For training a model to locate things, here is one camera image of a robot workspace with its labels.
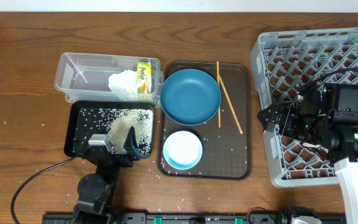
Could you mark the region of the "light blue rice bowl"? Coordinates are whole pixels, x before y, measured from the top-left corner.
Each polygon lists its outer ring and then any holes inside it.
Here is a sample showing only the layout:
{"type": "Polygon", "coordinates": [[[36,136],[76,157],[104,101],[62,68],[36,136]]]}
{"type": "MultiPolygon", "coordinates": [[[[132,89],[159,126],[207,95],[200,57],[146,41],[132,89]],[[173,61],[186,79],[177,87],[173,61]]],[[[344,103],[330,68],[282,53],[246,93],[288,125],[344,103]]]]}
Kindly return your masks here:
{"type": "Polygon", "coordinates": [[[177,131],[169,135],[163,144],[163,156],[170,166],[188,170],[197,165],[203,154],[199,137],[190,131],[177,131]]]}

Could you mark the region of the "white tissue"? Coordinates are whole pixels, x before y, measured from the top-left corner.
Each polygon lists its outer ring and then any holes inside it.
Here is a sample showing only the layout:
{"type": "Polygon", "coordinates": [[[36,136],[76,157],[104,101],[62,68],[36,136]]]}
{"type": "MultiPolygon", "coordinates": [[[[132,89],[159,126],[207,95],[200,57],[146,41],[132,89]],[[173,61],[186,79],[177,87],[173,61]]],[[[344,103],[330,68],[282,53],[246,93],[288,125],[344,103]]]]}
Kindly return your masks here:
{"type": "Polygon", "coordinates": [[[136,75],[137,72],[133,70],[113,73],[108,78],[108,87],[121,101],[136,101],[136,75]]]}

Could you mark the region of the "blue plate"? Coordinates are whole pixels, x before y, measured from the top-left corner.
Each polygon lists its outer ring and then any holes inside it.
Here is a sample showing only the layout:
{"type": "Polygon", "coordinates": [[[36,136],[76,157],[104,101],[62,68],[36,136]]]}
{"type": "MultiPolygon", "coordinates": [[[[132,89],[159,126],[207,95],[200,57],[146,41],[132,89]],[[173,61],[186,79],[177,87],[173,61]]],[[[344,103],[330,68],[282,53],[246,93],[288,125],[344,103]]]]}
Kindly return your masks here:
{"type": "Polygon", "coordinates": [[[184,126],[209,121],[218,112],[221,101],[222,93],[215,78],[194,68],[169,75],[160,94],[165,115],[184,126]]]}

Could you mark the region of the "yellow green snack wrapper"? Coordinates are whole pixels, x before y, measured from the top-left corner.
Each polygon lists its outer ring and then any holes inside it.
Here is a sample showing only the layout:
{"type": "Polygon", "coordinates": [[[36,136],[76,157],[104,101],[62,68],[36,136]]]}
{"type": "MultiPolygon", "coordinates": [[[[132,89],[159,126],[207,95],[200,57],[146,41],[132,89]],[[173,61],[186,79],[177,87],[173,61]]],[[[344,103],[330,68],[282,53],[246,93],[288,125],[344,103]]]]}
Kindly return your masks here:
{"type": "Polygon", "coordinates": [[[139,62],[136,75],[137,92],[150,94],[152,89],[152,65],[150,62],[139,62]]]}

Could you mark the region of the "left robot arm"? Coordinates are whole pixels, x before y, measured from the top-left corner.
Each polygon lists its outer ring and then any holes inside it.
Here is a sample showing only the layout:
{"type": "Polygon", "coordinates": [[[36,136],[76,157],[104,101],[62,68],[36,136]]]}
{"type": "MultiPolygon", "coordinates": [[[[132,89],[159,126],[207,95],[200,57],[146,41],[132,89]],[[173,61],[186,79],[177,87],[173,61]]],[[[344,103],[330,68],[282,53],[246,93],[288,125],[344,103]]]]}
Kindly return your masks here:
{"type": "Polygon", "coordinates": [[[107,134],[94,134],[78,155],[96,165],[96,172],[78,183],[78,202],[70,223],[118,223],[119,212],[111,208],[122,167],[132,167],[140,159],[134,127],[130,127],[122,154],[113,153],[107,134]]]}

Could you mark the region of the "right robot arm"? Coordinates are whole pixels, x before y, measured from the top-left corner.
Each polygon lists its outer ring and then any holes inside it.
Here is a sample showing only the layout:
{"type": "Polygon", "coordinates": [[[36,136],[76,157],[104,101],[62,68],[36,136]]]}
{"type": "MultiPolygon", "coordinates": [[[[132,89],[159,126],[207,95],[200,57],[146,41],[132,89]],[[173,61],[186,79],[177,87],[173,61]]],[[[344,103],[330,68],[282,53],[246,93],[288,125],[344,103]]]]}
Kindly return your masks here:
{"type": "Polygon", "coordinates": [[[259,111],[264,129],[322,146],[334,165],[344,199],[346,221],[358,223],[358,85],[328,83],[300,89],[301,106],[273,103],[259,111]]]}

